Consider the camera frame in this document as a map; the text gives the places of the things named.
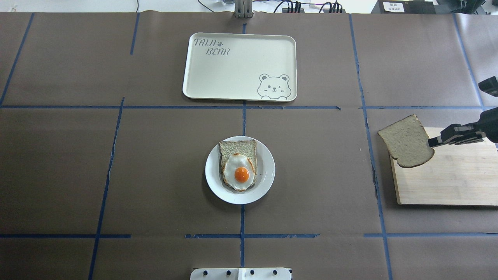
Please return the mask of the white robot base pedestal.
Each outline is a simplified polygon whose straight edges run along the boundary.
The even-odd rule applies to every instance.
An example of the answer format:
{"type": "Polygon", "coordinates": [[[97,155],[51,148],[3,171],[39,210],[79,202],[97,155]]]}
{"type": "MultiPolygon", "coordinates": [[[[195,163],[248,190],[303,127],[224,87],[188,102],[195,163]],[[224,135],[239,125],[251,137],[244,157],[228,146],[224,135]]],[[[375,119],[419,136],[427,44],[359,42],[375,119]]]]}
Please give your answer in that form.
{"type": "Polygon", "coordinates": [[[211,268],[194,269],[191,280],[292,280],[291,269],[271,268],[211,268]]]}

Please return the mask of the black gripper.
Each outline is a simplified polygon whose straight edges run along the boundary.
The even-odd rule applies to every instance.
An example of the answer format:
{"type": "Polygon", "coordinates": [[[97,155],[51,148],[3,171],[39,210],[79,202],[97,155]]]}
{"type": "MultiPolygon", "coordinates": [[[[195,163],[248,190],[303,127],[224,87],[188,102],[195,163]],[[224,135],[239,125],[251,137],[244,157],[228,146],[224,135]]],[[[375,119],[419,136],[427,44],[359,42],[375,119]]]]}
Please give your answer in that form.
{"type": "MultiPolygon", "coordinates": [[[[496,76],[487,78],[478,83],[478,87],[493,97],[498,96],[498,81],[496,76]]],[[[466,145],[476,142],[483,142],[483,137],[491,142],[498,142],[498,108],[485,110],[480,114],[478,121],[478,131],[473,124],[451,124],[443,129],[439,136],[428,139],[429,147],[439,147],[443,145],[466,145]]]]}

